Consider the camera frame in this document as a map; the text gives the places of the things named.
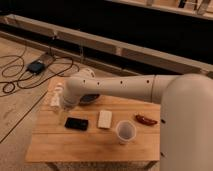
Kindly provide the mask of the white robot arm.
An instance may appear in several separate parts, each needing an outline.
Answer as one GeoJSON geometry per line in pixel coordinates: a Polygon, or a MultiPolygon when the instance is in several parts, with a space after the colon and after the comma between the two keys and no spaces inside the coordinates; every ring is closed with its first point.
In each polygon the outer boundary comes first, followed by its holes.
{"type": "Polygon", "coordinates": [[[99,78],[82,69],[65,82],[60,106],[87,94],[159,104],[160,170],[213,171],[213,79],[201,74],[99,78]]]}

